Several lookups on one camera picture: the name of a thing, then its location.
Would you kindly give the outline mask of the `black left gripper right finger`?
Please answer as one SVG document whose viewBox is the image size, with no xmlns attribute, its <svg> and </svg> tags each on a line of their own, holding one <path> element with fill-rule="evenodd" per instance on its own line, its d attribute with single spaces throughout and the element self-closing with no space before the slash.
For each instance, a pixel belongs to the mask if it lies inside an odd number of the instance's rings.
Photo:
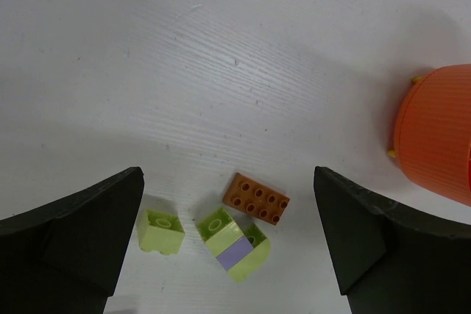
<svg viewBox="0 0 471 314">
<path fill-rule="evenodd" d="M 372 192 L 327 167 L 314 194 L 352 313 L 469 313 L 470 225 Z"/>
</svg>

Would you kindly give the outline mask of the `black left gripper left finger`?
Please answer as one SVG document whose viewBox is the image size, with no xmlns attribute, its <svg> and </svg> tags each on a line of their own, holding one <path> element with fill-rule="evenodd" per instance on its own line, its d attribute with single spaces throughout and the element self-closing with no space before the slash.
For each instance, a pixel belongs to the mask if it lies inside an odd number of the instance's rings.
<svg viewBox="0 0 471 314">
<path fill-rule="evenodd" d="M 103 313 L 143 192 L 142 169 L 130 167 L 1 220 L 1 312 Z"/>
</svg>

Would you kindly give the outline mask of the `light green lego brick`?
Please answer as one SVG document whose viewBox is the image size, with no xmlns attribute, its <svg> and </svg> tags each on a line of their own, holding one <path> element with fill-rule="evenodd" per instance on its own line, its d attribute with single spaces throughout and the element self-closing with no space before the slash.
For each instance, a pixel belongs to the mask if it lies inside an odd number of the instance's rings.
<svg viewBox="0 0 471 314">
<path fill-rule="evenodd" d="M 177 254 L 185 231 L 177 215 L 146 209 L 137 223 L 138 245 L 144 252 L 158 251 L 162 255 Z"/>
</svg>

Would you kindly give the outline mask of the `green and lilac lego stack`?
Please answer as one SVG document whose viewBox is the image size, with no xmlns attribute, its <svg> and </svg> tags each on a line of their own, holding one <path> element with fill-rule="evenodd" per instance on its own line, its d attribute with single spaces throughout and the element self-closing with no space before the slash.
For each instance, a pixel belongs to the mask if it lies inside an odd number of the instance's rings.
<svg viewBox="0 0 471 314">
<path fill-rule="evenodd" d="M 272 250 L 270 240 L 256 224 L 242 229 L 223 207 L 197 223 L 196 230 L 209 252 L 236 283 L 256 272 Z"/>
</svg>

